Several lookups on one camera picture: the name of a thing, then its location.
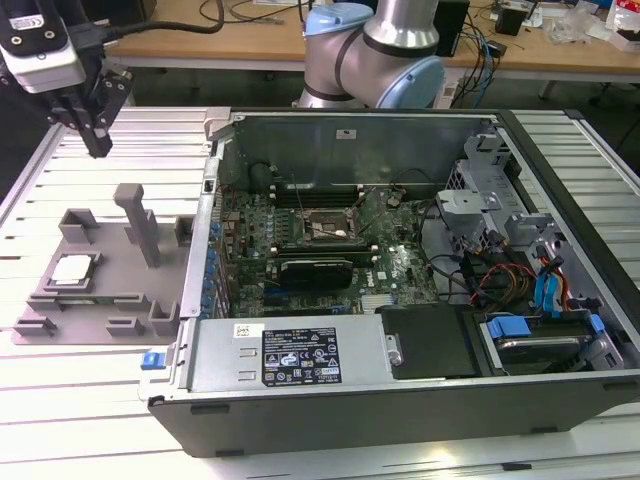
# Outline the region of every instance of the light blue robot joint cap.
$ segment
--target light blue robot joint cap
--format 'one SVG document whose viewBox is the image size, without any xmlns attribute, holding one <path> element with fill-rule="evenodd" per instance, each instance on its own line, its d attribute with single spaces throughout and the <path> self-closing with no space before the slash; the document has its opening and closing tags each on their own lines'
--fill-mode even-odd
<svg viewBox="0 0 640 480">
<path fill-rule="evenodd" d="M 307 17 L 306 36 L 348 30 L 365 23 L 373 10 L 359 3 L 334 3 L 314 8 Z"/>
<path fill-rule="evenodd" d="M 440 57 L 423 58 L 402 72 L 378 100 L 377 108 L 425 108 L 444 82 Z"/>
</svg>

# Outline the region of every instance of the warning label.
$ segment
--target warning label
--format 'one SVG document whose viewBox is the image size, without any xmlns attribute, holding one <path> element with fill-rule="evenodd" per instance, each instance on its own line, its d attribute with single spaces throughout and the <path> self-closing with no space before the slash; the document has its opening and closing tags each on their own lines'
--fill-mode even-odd
<svg viewBox="0 0 640 480">
<path fill-rule="evenodd" d="M 342 382 L 335 328 L 265 330 L 262 352 L 267 387 Z"/>
</svg>

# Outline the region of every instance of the wooden table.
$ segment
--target wooden table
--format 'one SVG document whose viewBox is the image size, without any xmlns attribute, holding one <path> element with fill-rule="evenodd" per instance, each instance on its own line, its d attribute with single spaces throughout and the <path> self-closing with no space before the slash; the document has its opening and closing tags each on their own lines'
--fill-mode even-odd
<svg viewBox="0 0 640 480">
<path fill-rule="evenodd" d="M 198 12 L 201 2 L 158 0 L 154 20 L 207 25 L 210 22 Z M 485 35 L 508 47 L 497 76 L 560 81 L 640 82 L 640 55 L 621 52 L 598 39 L 592 39 L 589 45 L 553 45 L 539 28 L 523 27 L 516 37 L 496 34 L 493 22 L 483 18 L 488 12 L 476 15 L 479 7 L 487 3 L 487 0 L 472 0 L 470 12 L 474 23 Z M 251 3 L 238 7 L 239 12 L 247 15 L 260 15 L 274 9 Z M 213 0 L 205 6 L 204 12 L 216 16 Z M 132 35 L 109 48 L 109 54 L 116 63 L 135 67 L 303 71 L 305 45 L 297 10 L 293 8 L 277 17 L 284 21 L 283 25 L 228 24 L 215 35 L 174 31 Z M 451 88 L 447 87 L 456 85 L 475 61 L 475 47 L 471 40 L 463 39 L 456 56 L 445 59 L 447 81 L 438 106 L 448 106 L 449 97 L 444 93 L 451 91 Z"/>
</svg>

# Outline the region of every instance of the aluminum workbench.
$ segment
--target aluminum workbench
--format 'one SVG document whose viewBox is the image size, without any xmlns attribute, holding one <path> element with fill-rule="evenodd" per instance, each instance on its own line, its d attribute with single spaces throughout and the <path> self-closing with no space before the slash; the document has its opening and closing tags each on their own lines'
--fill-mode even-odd
<svg viewBox="0 0 640 480">
<path fill-rule="evenodd" d="M 194 459 L 139 399 L 145 347 L 12 345 L 10 328 L 58 245 L 66 209 L 119 218 L 111 198 L 128 181 L 144 185 L 145 207 L 159 222 L 195 213 L 210 150 L 204 112 L 125 109 L 108 159 L 90 159 L 79 137 L 55 127 L 0 209 L 0 478 L 640 477 L 640 403 L 567 433 Z M 636 177 L 584 121 L 562 112 L 516 114 L 640 286 Z M 523 184 L 536 199 L 533 185 Z M 531 469 L 511 471 L 513 463 Z"/>
</svg>

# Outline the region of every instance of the green circuit board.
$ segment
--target green circuit board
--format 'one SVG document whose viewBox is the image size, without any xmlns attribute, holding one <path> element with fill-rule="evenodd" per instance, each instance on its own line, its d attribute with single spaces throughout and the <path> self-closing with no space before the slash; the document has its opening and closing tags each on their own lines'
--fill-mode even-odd
<svg viewBox="0 0 640 480">
<path fill-rule="evenodd" d="M 416 242 L 420 214 L 427 202 L 402 202 L 392 208 L 388 201 L 397 195 L 391 189 L 376 189 L 355 209 L 301 211 L 276 208 L 263 195 L 225 194 L 221 248 L 232 279 L 231 316 L 369 313 L 363 307 L 363 295 L 389 296 L 398 305 L 438 301 L 435 283 L 425 273 Z M 325 233 L 322 228 L 327 228 L 327 223 L 322 222 L 332 222 L 332 218 L 335 223 L 330 224 L 329 231 L 333 233 Z M 372 257 L 375 261 L 366 267 L 355 266 L 348 288 L 310 292 L 282 289 L 277 272 L 284 260 L 274 257 L 272 248 L 303 246 L 314 236 L 330 242 L 335 231 L 343 228 L 342 222 L 344 228 L 350 223 L 357 232 L 357 242 L 377 246 Z"/>
</svg>

